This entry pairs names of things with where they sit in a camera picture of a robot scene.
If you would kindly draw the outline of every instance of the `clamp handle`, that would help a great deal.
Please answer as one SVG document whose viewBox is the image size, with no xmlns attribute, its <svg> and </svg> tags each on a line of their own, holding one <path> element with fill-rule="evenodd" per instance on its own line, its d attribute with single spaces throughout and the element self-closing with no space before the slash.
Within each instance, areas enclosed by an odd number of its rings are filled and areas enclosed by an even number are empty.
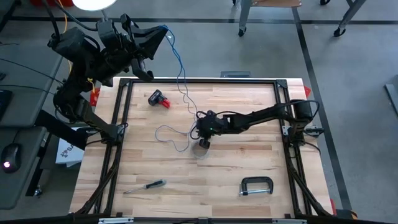
<svg viewBox="0 0 398 224">
<path fill-rule="evenodd" d="M 267 183 L 269 189 L 248 191 L 248 184 L 252 184 L 252 183 Z M 261 192 L 267 192 L 267 191 L 270 194 L 272 194 L 272 192 L 274 191 L 274 182 L 269 177 L 245 177 L 242 180 L 240 194 L 243 196 L 247 196 L 250 193 L 261 193 Z"/>
</svg>

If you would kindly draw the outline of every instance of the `red object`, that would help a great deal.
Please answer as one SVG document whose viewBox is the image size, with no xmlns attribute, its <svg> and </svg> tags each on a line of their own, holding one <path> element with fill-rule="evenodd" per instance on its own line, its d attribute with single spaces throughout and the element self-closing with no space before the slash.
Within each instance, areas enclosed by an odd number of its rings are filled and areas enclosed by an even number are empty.
<svg viewBox="0 0 398 224">
<path fill-rule="evenodd" d="M 96 106 L 98 102 L 98 97 L 100 97 L 100 89 L 101 88 L 95 88 L 95 93 L 92 91 L 90 92 L 90 105 L 91 106 Z"/>
<path fill-rule="evenodd" d="M 162 100 L 162 101 L 160 101 L 159 102 L 161 105 L 163 105 L 163 106 L 165 106 L 167 109 L 169 109 L 170 108 L 170 105 L 171 105 L 171 103 L 170 103 L 170 100 Z"/>
<path fill-rule="evenodd" d="M 333 214 L 337 215 L 335 201 L 333 199 L 330 199 L 330 203 L 331 203 L 331 209 L 333 210 Z"/>
<path fill-rule="evenodd" d="M 307 99 L 308 99 L 308 96 L 310 96 L 310 94 L 311 94 L 311 89 L 304 86 L 304 91 L 305 91 L 305 97 L 307 97 Z"/>
<path fill-rule="evenodd" d="M 58 1 L 58 0 L 47 0 L 47 2 L 49 3 L 50 6 L 55 6 L 54 1 Z M 34 6 L 43 6 L 42 0 L 30 0 L 30 3 L 32 3 L 32 5 L 34 5 Z M 74 6 L 72 0 L 61 0 L 61 3 L 64 7 Z"/>
</svg>

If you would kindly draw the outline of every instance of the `wooden table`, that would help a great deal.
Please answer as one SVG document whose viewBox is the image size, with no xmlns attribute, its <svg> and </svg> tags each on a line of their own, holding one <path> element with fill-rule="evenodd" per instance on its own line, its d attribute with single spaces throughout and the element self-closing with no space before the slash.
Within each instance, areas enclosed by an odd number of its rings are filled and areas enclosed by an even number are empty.
<svg viewBox="0 0 398 224">
<path fill-rule="evenodd" d="M 115 78 L 115 87 L 101 88 L 96 114 L 107 122 L 111 121 L 118 82 L 119 78 Z M 287 83 L 291 99 L 305 99 L 301 79 L 287 79 Z M 250 113 L 275 104 L 272 85 L 188 84 L 188 87 L 190 97 L 202 111 Z M 156 89 L 171 101 L 169 110 L 148 104 L 148 97 Z M 258 124 L 238 135 L 212 137 L 207 158 L 196 159 L 190 150 L 177 152 L 172 143 L 158 142 L 154 137 L 155 129 L 162 124 L 181 131 L 188 131 L 192 125 L 193 115 L 188 113 L 176 84 L 135 83 L 127 122 L 129 127 L 124 138 L 113 214 L 123 212 L 124 216 L 133 217 L 178 218 L 281 218 L 285 213 L 293 214 L 278 121 Z M 168 129 L 162 129 L 159 137 L 173 139 L 179 149 L 187 143 L 185 135 Z M 89 141 L 98 138 L 93 136 Z M 306 140 L 316 144 L 314 139 Z M 98 186 L 105 148 L 100 143 L 86 148 L 71 212 L 81 208 Z M 301 152 L 308 187 L 325 210 L 331 212 L 319 152 L 309 145 L 301 147 Z M 239 184 L 244 177 L 262 175 L 274 181 L 272 195 L 238 196 Z M 166 179 L 167 185 L 123 195 L 124 191 L 157 179 Z M 304 211 L 301 191 L 297 185 L 296 188 Z"/>
</svg>

